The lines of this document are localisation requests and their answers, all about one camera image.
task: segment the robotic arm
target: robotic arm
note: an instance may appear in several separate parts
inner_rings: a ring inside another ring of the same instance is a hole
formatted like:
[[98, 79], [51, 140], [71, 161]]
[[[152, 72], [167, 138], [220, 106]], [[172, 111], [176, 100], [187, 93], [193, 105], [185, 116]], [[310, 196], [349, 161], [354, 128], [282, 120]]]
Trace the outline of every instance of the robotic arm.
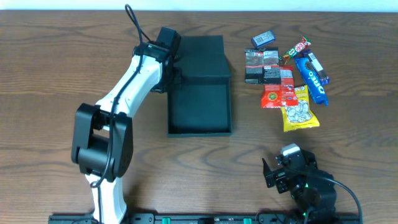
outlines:
[[[163, 27], [155, 42], [143, 43], [134, 49], [127, 72], [103, 99], [94, 106], [83, 103], [76, 112], [72, 161], [79, 164], [80, 172], [86, 175], [89, 183], [98, 181], [102, 176], [107, 180], [101, 183], [99, 190], [92, 189], [93, 216], [96, 220], [101, 217], [103, 223], [120, 223], [126, 213], [122, 176], [132, 158], [132, 119], [148, 92], [163, 93], [173, 82], [174, 58], [180, 39], [174, 30]], [[94, 134], [93, 130], [109, 131], [114, 98], [137, 70], [141, 57], [140, 72], [121, 93], [114, 111], [111, 168], [104, 173], [109, 139]]]

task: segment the snack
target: snack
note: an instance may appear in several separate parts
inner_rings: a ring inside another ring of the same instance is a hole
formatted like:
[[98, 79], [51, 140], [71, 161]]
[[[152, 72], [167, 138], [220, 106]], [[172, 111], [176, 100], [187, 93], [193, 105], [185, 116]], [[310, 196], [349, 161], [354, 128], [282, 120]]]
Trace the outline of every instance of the snack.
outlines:
[[329, 83], [329, 76], [326, 74], [326, 72], [324, 71], [322, 65], [319, 63], [318, 59], [312, 53], [311, 49], [304, 50], [302, 52], [302, 54], [303, 54], [304, 57], [307, 57], [310, 60], [310, 62], [312, 64], [312, 67], [317, 71], [317, 75], [318, 75], [318, 78], [321, 81], [321, 84], [322, 85], [328, 84]]
[[323, 89], [316, 71], [312, 67], [309, 59], [305, 57], [295, 58], [294, 60], [305, 84], [308, 85], [308, 90], [310, 91], [312, 100], [316, 104], [324, 103], [328, 106], [328, 97], [326, 96], [325, 90]]
[[245, 49], [244, 52], [246, 55], [245, 82], [250, 84], [264, 83], [263, 52], [254, 49]]
[[267, 48], [264, 52], [264, 65], [278, 65], [279, 64], [279, 53], [278, 48]]
[[255, 48], [259, 48], [266, 44], [270, 44], [273, 41], [275, 41], [275, 35], [271, 30], [263, 34], [257, 35], [251, 39], [251, 43]]
[[262, 108], [280, 108], [282, 106], [281, 85], [264, 85], [264, 94], [261, 98]]
[[265, 65], [264, 67], [264, 82], [263, 84], [280, 85], [282, 80], [280, 78], [279, 65]]
[[297, 97], [294, 93], [293, 66], [280, 66], [280, 77], [282, 79], [282, 106], [297, 106]]
[[320, 124], [317, 117], [310, 110], [308, 86], [297, 87], [294, 91], [298, 99], [298, 105], [281, 107], [284, 132], [300, 128], [319, 127]]
[[308, 47], [311, 45], [311, 41], [308, 40], [308, 38], [303, 37], [301, 41], [296, 44], [293, 48], [290, 50], [286, 51], [286, 53], [283, 54], [282, 60], [285, 62], [285, 64], [294, 56], [296, 56], [298, 53], [300, 53], [304, 48]]
[[278, 108], [281, 106], [297, 106], [298, 101], [294, 93], [293, 66], [281, 66], [281, 85], [264, 85], [261, 98], [262, 108]]

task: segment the black box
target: black box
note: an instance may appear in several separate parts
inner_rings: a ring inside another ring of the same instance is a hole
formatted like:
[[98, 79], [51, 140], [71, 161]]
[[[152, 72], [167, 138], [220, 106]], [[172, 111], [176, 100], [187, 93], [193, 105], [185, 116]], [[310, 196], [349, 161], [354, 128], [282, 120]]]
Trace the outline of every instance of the black box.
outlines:
[[176, 58], [182, 74], [167, 93], [168, 137], [231, 135], [231, 73], [223, 37], [182, 37]]

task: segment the cable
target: cable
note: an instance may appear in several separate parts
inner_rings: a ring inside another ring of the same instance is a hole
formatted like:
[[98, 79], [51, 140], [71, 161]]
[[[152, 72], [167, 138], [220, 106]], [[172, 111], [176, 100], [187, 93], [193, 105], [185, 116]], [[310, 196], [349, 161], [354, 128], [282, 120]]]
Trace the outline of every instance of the cable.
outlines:
[[329, 179], [329, 178], [327, 178], [327, 177], [321, 177], [321, 176], [318, 176], [318, 175], [315, 175], [315, 174], [311, 174], [311, 173], [309, 173], [309, 172], [304, 172], [304, 171], [300, 171], [300, 170], [292, 170], [292, 169], [289, 169], [289, 168], [286, 168], [286, 167], [285, 167], [285, 170], [291, 171], [291, 172], [294, 172], [294, 173], [300, 174], [300, 175], [307, 175], [307, 176], [311, 176], [311, 177], [316, 177], [316, 178], [319, 178], [319, 179], [322, 179], [322, 180], [326, 180], [326, 181], [332, 182], [332, 183], [334, 183], [334, 184], [339, 185], [340, 187], [342, 187], [342, 188], [343, 188], [344, 190], [346, 190], [346, 191], [352, 196], [352, 198], [354, 199], [354, 201], [355, 201], [355, 203], [356, 203], [356, 206], [357, 206], [357, 208], [358, 208], [359, 224], [363, 224], [361, 204], [359, 203], [359, 200], [358, 200], [358, 198], [355, 196], [354, 192], [353, 192], [351, 189], [349, 189], [347, 186], [345, 186], [344, 184], [338, 182], [337, 180]]
[[150, 38], [144, 33], [144, 31], [142, 31], [142, 29], [139, 28], [137, 19], [136, 19], [134, 13], [133, 13], [131, 7], [129, 6], [129, 4], [126, 4], [126, 5], [124, 6], [124, 9], [126, 10], [126, 13], [127, 13], [127, 15], [130, 17], [132, 23], [134, 23], [134, 25], [136, 25], [138, 31], [139, 31], [141, 34], [143, 34], [144, 37], [145, 37], [148, 41], [150, 41]]
[[284, 223], [285, 223], [285, 220], [282, 221], [282, 220], [278, 217], [277, 214], [274, 214], [274, 215], [275, 215], [276, 219], [278, 219], [278, 221], [280, 222], [280, 224], [284, 224]]
[[309, 207], [309, 208], [307, 209], [307, 212], [305, 213], [305, 218], [304, 218], [303, 224], [307, 224], [308, 218], [309, 218], [310, 213], [311, 213], [312, 211], [313, 211], [313, 208], [312, 208], [312, 207]]
[[102, 204], [101, 204], [101, 187], [97, 187], [98, 189], [98, 221], [102, 223]]

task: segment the red snack bag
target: red snack bag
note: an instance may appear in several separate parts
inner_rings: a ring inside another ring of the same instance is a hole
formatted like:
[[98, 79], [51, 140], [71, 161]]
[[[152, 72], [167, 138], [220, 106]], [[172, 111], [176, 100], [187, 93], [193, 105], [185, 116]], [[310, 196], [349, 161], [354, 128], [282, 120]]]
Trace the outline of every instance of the red snack bag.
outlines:
[[293, 66], [281, 66], [280, 77], [282, 79], [280, 88], [282, 106], [297, 106], [299, 102], [294, 92]]
[[262, 108], [280, 108], [282, 106], [282, 85], [264, 85], [264, 94], [261, 98]]
[[264, 94], [261, 98], [262, 108], [280, 108], [281, 106], [297, 106], [294, 92], [293, 66], [281, 66], [281, 85], [264, 85]]

